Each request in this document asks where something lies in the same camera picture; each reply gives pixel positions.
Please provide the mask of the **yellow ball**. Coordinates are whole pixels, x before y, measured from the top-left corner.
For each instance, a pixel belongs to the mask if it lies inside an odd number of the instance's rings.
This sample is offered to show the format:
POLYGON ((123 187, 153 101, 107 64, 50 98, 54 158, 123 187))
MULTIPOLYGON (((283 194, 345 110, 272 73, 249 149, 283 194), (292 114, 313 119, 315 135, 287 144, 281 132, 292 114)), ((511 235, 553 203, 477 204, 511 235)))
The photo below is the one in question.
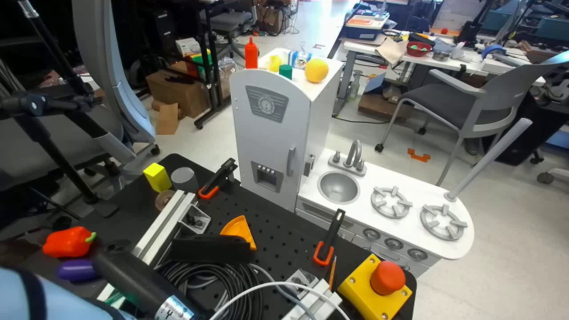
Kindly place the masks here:
POLYGON ((320 84, 329 73, 329 66, 324 59, 312 59, 304 68, 304 76, 312 84, 320 84))

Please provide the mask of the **orange black clamp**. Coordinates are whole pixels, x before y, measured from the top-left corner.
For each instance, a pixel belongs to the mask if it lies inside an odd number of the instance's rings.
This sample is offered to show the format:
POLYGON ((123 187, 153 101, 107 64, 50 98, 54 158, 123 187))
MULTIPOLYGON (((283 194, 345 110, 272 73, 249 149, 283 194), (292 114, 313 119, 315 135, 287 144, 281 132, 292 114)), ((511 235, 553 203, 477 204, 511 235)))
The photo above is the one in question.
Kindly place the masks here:
POLYGON ((217 171, 216 174, 198 190, 198 197, 201 201, 210 201, 214 199, 221 187, 224 183, 233 183, 235 181, 235 172, 237 162, 233 158, 228 158, 217 171))
POLYGON ((317 244, 313 251, 313 263, 319 267, 329 267, 335 256, 335 242, 338 238, 338 231, 345 219, 345 212, 342 208, 336 210, 331 226, 328 228, 326 236, 317 244))

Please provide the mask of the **orange plastic wedge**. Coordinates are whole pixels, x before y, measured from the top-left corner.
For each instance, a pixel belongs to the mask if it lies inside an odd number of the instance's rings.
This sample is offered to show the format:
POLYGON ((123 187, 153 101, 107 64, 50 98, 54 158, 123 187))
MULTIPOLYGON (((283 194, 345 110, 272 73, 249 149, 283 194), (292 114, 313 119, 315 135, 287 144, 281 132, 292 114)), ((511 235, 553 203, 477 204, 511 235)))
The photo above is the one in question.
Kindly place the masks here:
POLYGON ((246 215, 237 215, 232 220, 228 220, 223 226, 221 235, 223 236, 239 236, 249 245, 251 251, 258 249, 255 235, 253 235, 253 231, 249 228, 249 222, 248 222, 246 215))

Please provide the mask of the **green cup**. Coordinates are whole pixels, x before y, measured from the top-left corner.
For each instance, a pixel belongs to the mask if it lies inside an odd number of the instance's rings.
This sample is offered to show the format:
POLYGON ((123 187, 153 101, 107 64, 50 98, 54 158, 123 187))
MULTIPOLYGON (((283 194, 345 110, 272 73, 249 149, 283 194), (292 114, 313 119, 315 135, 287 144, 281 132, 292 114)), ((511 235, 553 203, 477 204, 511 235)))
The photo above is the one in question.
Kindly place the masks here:
POLYGON ((281 64, 281 66, 280 66, 280 75, 281 75, 281 76, 292 80, 292 73, 294 73, 294 71, 292 71, 292 66, 290 66, 290 64, 281 64))

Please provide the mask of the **grey cylinder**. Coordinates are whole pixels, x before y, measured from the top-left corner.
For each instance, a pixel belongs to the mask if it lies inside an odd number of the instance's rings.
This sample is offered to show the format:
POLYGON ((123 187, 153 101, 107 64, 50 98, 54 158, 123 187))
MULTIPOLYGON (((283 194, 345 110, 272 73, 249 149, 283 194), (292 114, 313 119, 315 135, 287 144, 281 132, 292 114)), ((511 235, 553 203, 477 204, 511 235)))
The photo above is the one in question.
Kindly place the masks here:
POLYGON ((198 190, 198 178, 191 167, 178 167, 171 172, 171 181, 176 188, 196 192, 198 190))

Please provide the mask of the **white toy kitchen counter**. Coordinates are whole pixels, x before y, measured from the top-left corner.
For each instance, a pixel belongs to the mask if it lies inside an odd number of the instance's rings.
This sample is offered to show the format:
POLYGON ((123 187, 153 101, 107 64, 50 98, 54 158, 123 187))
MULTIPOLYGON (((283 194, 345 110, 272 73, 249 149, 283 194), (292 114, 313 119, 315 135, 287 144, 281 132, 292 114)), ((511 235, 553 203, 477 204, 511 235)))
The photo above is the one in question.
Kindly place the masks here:
POLYGON ((440 260, 464 258, 475 242, 473 219, 461 199, 422 180, 367 164, 358 176, 333 164, 326 149, 301 181, 297 213, 328 228, 336 210, 345 212, 340 235, 392 260, 420 277, 440 260))

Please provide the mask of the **red ketchup bottle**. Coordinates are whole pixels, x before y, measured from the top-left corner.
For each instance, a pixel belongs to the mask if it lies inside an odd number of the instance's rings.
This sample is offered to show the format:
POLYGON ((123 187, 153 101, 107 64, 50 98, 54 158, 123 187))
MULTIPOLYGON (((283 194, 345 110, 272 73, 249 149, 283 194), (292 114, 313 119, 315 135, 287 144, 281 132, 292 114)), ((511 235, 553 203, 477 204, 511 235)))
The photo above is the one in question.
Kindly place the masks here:
POLYGON ((249 41, 246 43, 246 68, 248 69, 256 69, 258 68, 258 57, 260 57, 260 50, 258 50, 255 39, 249 37, 249 41))

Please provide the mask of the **yellow block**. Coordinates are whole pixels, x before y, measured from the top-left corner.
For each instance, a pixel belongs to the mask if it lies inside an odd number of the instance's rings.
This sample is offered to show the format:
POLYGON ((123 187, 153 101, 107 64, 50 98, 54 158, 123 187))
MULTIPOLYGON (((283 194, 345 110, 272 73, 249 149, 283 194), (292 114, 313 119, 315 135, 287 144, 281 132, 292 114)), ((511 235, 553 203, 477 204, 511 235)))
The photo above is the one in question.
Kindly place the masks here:
POLYGON ((171 180, 164 165, 153 162, 143 171, 143 174, 155 192, 166 192, 171 188, 171 180))

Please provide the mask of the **cardboard box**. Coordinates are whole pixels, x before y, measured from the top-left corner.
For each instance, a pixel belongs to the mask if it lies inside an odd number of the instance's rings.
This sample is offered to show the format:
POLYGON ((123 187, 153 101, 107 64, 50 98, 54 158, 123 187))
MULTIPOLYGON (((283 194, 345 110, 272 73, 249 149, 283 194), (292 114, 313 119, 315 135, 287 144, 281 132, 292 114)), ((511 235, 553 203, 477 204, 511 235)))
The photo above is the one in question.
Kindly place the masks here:
POLYGON ((198 80, 159 69, 148 75, 146 82, 157 101, 176 103, 187 117, 198 117, 210 108, 208 91, 198 80))

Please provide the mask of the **grey office chair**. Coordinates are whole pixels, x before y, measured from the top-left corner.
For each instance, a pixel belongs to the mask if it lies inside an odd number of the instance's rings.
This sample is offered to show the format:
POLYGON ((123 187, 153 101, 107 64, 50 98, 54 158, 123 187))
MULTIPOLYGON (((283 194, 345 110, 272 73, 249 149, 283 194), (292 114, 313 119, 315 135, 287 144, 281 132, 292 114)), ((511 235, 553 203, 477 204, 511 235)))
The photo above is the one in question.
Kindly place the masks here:
POLYGON ((548 76, 568 64, 569 52, 562 52, 541 64, 521 64, 507 73, 493 76, 482 87, 473 87, 440 69, 431 69, 429 75, 436 78, 436 84, 411 89, 400 96, 388 130, 376 146, 376 151, 384 151, 384 144, 400 108, 406 103, 411 103, 416 110, 441 121, 457 133, 457 142, 436 181, 436 185, 441 185, 466 139, 498 139, 516 119, 518 110, 536 80, 548 76))

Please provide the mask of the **white desk table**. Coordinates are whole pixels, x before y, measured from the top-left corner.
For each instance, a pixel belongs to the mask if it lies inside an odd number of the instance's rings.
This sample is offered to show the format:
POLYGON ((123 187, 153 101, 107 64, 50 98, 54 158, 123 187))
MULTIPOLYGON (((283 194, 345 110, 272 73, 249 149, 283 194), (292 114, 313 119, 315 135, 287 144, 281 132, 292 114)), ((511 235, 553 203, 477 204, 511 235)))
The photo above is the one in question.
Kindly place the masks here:
POLYGON ((404 69, 399 73, 397 82, 406 84, 411 76, 411 69, 415 66, 425 66, 425 68, 436 68, 443 71, 463 71, 468 75, 479 75, 479 76, 489 76, 489 75, 504 75, 516 66, 528 64, 527 57, 505 57, 505 55, 482 55, 472 48, 466 48, 457 59, 436 59, 434 53, 425 53, 422 57, 415 57, 408 53, 406 44, 397 46, 397 55, 393 59, 386 59, 381 55, 381 50, 386 48, 386 43, 383 39, 381 44, 370 44, 370 43, 358 43, 351 39, 342 39, 335 44, 335 48, 344 48, 347 52, 344 75, 340 80, 336 103, 333 108, 333 114, 338 116, 345 103, 349 101, 349 89, 351 89, 351 78, 354 73, 354 66, 358 60, 367 62, 386 62, 388 69, 393 71, 399 64, 404 66, 404 69))

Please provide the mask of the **red toy pepper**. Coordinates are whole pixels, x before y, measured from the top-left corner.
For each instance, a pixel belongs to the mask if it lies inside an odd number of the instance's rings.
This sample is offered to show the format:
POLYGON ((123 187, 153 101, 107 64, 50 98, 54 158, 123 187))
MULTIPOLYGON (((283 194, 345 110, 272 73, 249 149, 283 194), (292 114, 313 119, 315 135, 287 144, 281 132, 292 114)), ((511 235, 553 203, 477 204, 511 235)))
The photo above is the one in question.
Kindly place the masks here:
POLYGON ((98 233, 84 226, 54 231, 43 244, 43 252, 52 258, 84 258, 89 254, 98 233))

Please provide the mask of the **white pole on counter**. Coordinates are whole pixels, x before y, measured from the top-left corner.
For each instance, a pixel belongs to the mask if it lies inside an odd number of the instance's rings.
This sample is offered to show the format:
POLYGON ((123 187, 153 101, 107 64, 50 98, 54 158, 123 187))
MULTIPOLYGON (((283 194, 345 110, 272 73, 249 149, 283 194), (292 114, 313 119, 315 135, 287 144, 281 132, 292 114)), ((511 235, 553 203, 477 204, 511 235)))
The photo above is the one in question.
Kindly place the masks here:
POLYGON ((477 162, 477 165, 464 176, 461 183, 457 183, 454 188, 450 188, 445 194, 447 201, 456 201, 461 192, 464 192, 473 180, 482 174, 482 171, 495 162, 516 139, 520 139, 534 121, 528 117, 521 117, 504 137, 498 139, 498 142, 477 162))

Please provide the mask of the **purple toy eggplant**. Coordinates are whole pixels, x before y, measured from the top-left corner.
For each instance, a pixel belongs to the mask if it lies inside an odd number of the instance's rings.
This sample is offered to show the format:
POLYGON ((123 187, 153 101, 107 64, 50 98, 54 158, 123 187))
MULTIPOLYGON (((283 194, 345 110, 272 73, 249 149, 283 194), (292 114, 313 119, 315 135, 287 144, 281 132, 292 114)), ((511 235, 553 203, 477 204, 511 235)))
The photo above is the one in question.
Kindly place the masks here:
POLYGON ((86 283, 96 279, 98 272, 91 260, 68 260, 59 265, 57 276, 72 283, 86 283))

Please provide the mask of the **orange bracket on floor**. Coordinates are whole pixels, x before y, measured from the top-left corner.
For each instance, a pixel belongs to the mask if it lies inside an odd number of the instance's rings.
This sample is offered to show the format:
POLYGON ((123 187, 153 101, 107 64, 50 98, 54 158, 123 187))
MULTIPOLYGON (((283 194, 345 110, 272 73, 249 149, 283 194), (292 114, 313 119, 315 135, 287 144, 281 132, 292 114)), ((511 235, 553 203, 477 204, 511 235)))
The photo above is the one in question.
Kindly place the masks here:
POLYGON ((424 162, 424 164, 429 164, 431 162, 431 155, 429 153, 418 153, 416 149, 413 148, 408 148, 408 155, 409 158, 416 160, 416 162, 424 162))

